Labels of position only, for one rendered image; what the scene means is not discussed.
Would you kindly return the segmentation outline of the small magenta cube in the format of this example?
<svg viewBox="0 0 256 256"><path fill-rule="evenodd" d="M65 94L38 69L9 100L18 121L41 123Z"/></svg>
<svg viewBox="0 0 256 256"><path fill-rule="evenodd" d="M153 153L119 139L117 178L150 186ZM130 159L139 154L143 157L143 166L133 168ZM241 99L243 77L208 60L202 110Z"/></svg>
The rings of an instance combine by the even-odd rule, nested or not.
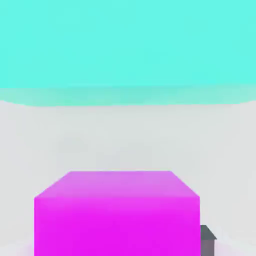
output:
<svg viewBox="0 0 256 256"><path fill-rule="evenodd" d="M72 171L34 198L34 256L201 256L200 197L171 171Z"/></svg>

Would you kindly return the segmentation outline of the large cyan box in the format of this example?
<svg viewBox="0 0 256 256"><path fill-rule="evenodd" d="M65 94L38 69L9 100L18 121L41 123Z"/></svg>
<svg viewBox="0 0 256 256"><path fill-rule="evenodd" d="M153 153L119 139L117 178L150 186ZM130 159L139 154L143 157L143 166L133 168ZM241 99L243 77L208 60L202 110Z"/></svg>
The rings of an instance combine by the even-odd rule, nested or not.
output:
<svg viewBox="0 0 256 256"><path fill-rule="evenodd" d="M0 101L256 101L256 0L0 0Z"/></svg>

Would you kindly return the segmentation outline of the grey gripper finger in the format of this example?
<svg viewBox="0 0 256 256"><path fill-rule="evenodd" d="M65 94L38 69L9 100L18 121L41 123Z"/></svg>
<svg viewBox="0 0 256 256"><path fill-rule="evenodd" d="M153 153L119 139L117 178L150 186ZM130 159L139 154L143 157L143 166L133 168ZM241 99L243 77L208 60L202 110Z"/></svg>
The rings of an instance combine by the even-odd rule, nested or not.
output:
<svg viewBox="0 0 256 256"><path fill-rule="evenodd" d="M207 225L200 226L201 256L215 256L215 240L217 239Z"/></svg>

